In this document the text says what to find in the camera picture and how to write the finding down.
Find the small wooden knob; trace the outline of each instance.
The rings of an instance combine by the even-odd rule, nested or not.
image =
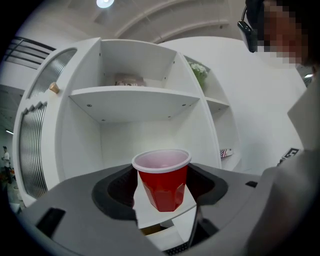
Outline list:
[[[53,91],[55,94],[58,94],[60,92],[60,89],[56,82],[53,82],[52,84],[50,84],[49,89]]]

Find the small plant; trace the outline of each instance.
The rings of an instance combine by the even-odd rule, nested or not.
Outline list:
[[[198,80],[201,88],[203,88],[205,86],[205,80],[208,76],[208,72],[207,72],[206,68],[198,63],[189,62],[189,65],[190,65],[196,79]]]

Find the cup rim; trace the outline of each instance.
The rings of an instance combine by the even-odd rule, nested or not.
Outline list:
[[[143,166],[140,166],[138,164],[136,164],[136,159],[138,157],[141,157],[143,155],[147,155],[147,154],[151,154],[154,152],[161,152],[161,151],[179,151],[179,152],[183,152],[185,154],[187,154],[187,159],[176,164],[173,166],[169,166],[169,167],[165,167],[165,168],[146,168]],[[137,169],[140,172],[143,173],[149,173],[149,174],[164,174],[164,173],[170,173],[176,170],[181,169],[182,167],[185,167],[186,165],[188,165],[191,161],[191,154],[189,151],[185,150],[185,149],[177,149],[177,148],[168,148],[168,149],[156,149],[156,150],[149,150],[140,154],[137,154],[133,159],[132,159],[132,165],[135,169]]]

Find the ceiling light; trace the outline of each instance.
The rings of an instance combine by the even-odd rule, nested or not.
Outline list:
[[[5,130],[8,134],[12,134],[14,135],[14,133],[12,131],[9,131],[9,130]]]
[[[96,5],[100,8],[110,7],[115,0],[96,0]]]

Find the red plastic cup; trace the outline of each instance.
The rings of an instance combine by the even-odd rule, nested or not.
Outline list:
[[[159,212],[173,212],[182,204],[190,161],[190,153],[181,149],[148,151],[132,159],[150,203]]]

